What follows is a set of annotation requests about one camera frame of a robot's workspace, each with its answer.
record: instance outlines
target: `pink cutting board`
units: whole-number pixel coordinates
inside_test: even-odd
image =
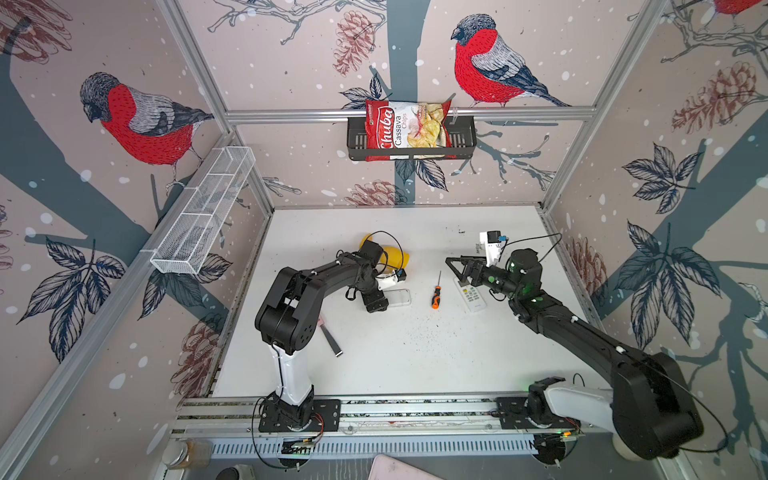
[[[368,480],[441,480],[434,475],[423,472],[386,455],[377,455],[371,465]]]

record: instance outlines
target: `white remote control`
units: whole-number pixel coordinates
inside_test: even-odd
[[[478,289],[474,288],[472,285],[461,286],[458,282],[458,278],[455,276],[453,277],[453,284],[456,285],[458,294],[461,296],[462,300],[464,300],[464,305],[468,312],[479,312],[487,307],[485,300],[480,296]]]

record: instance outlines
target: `chips bag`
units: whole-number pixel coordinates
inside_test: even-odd
[[[450,147],[451,139],[443,121],[451,107],[444,104],[408,101],[366,101],[368,148]],[[415,158],[443,157],[419,155]],[[366,161],[407,159],[408,155],[366,157]]]

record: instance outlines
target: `white wire basket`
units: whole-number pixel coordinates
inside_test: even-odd
[[[152,255],[150,261],[155,268],[162,273],[200,272],[255,160],[248,147],[221,150]]]

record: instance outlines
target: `white tabletop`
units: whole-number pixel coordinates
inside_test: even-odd
[[[317,395],[506,392],[526,390],[548,376],[575,372],[587,386],[607,383],[579,358],[513,317],[506,302],[479,287],[488,308],[466,313],[452,283],[446,257],[477,255],[481,231],[500,230],[510,241],[546,235],[534,207],[415,207],[392,209],[278,210],[266,236],[240,311],[216,397],[262,396],[279,382],[270,349],[253,321],[284,266],[297,270],[332,261],[338,249],[356,251],[368,233],[386,230],[411,255],[408,278],[395,288],[411,291],[410,306],[367,313],[362,300],[344,298],[346,288],[323,302],[328,329],[344,353],[335,357],[318,329],[306,347]],[[373,240],[396,246],[385,234]],[[511,250],[532,248],[543,255],[548,238],[528,240]],[[543,288],[583,318],[557,254],[543,262]],[[442,302],[430,306],[442,271]]]

